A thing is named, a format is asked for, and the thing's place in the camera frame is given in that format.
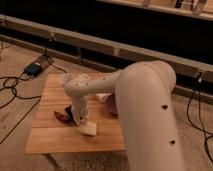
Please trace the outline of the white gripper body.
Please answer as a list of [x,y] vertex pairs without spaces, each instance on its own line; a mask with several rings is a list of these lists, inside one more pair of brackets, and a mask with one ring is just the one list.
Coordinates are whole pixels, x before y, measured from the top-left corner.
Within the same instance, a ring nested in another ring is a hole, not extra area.
[[71,112],[77,126],[83,126],[88,118],[88,100],[86,97],[73,98]]

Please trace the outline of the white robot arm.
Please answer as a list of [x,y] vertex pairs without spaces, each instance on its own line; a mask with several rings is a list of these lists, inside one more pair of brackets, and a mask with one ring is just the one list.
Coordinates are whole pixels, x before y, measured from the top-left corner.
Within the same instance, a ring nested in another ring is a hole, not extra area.
[[169,64],[149,61],[95,80],[73,78],[64,91],[77,125],[86,123],[87,95],[115,95],[130,171],[186,171],[171,99],[175,84]]

